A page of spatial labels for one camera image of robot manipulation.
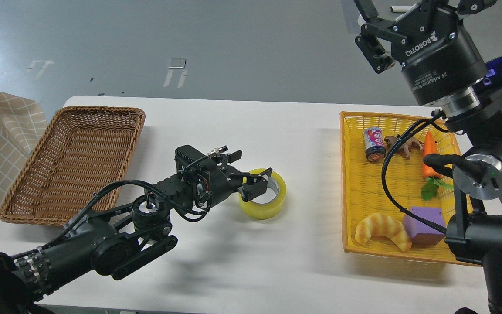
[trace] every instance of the purple cube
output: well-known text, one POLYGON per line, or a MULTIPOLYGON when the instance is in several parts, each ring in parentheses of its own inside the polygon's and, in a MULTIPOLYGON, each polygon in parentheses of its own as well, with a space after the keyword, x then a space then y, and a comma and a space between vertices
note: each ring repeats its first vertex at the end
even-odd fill
MULTIPOLYGON (((438 207, 413 206, 410 212, 445 227, 441 209, 438 207)), ((412 244, 436 245, 444 238, 444 234, 407 215, 404 216, 404 228, 412 238, 412 244)))

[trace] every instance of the orange carrot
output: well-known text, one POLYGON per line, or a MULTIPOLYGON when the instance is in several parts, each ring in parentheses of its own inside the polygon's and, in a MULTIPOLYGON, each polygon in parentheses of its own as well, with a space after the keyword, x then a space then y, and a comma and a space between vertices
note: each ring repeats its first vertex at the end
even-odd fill
MULTIPOLYGON (((433 135, 431 134, 431 132, 428 132, 426 134, 426 141, 424 143, 424 157, 429 154, 436 154, 436 153, 437 153, 437 144, 435 143, 435 140, 433 139, 433 135)), ((427 179, 428 177, 436 177, 437 179, 441 179, 443 177, 443 175, 436 172, 432 167, 429 167, 424 162, 422 162, 422 174, 424 175, 424 179, 427 179)))

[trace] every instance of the wicker basket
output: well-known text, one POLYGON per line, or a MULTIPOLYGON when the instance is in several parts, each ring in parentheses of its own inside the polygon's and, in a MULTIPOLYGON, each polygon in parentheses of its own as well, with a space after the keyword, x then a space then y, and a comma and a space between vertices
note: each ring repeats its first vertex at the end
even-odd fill
MULTIPOLYGON (((123 179, 145 113, 135 108, 66 107, 56 113, 8 191, 0 219, 60 226, 104 185, 123 179)), ((94 209, 115 205, 116 189, 94 209)))
MULTIPOLYGON (((422 117, 392 115, 386 113, 347 113, 340 114, 342 139, 342 237, 346 252, 371 255, 396 256, 410 260, 426 262, 458 262, 448 245, 440 241, 434 246, 412 245, 406 253, 401 252, 392 241, 385 237, 374 237, 365 246, 354 240, 357 224, 372 213, 382 212, 402 222, 404 214, 399 211, 385 195, 381 185, 382 161, 371 163, 365 157, 363 131, 368 127, 380 127, 383 136, 401 134, 414 121, 422 117)), ((434 127, 426 127, 416 134, 424 141, 427 132, 431 132, 438 142, 438 153, 459 154, 458 143, 453 133, 441 133, 434 127)), ((421 187, 425 184, 422 177, 422 151, 412 151, 410 160, 396 155, 387 169, 387 185, 393 197, 404 207, 412 206, 440 207, 445 223, 455 214, 454 193, 452 189, 438 189, 438 197, 430 201, 421 199, 421 187)), ((445 178, 449 184, 452 179, 445 178)))

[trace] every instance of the screw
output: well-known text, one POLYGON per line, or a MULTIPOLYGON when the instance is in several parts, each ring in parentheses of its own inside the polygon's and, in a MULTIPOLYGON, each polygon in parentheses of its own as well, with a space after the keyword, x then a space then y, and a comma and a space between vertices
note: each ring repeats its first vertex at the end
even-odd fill
POLYGON ((170 226, 164 227, 164 229, 162 229, 162 235, 167 235, 171 230, 170 226))

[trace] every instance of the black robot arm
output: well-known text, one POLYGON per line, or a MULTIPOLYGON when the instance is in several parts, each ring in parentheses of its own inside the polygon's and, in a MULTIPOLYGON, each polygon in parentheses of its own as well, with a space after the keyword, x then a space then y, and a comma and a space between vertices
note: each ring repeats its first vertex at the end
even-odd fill
POLYGON ((241 151, 225 151, 227 147, 220 147, 205 155, 190 145, 178 147, 177 171, 171 177, 156 184, 111 183, 54 240, 14 256, 0 253, 0 313, 42 313, 45 310, 34 302, 90 270, 115 280, 139 270, 176 246, 177 237, 170 235, 171 209, 195 222, 232 193, 239 192, 244 201, 264 194, 272 169, 242 173, 230 165, 241 158, 241 151), (144 187, 145 194, 107 211, 91 210, 104 195, 126 184, 144 187), (116 216, 123 217, 111 223, 116 216), (122 232, 131 222, 134 232, 122 232))
MULTIPOLYGON (((447 120, 442 131, 463 131, 473 145, 462 156, 435 154, 424 162, 453 177, 456 214, 446 230, 438 230, 446 233, 456 259, 483 266, 490 311, 502 313, 502 215, 488 215, 482 203, 502 198, 502 56, 484 62, 462 19, 496 1, 461 0, 453 7, 448 0, 423 0, 393 22, 379 18, 370 0, 355 3, 366 21, 355 42, 374 70, 380 73, 396 60, 418 105, 440 107, 447 120), (384 51, 378 38, 392 43, 391 52, 384 51), (467 197, 474 207, 470 214, 467 197)), ((382 171, 385 191, 392 152, 430 124, 421 123, 389 151, 382 171)), ((395 205, 408 215, 405 207, 395 205)))

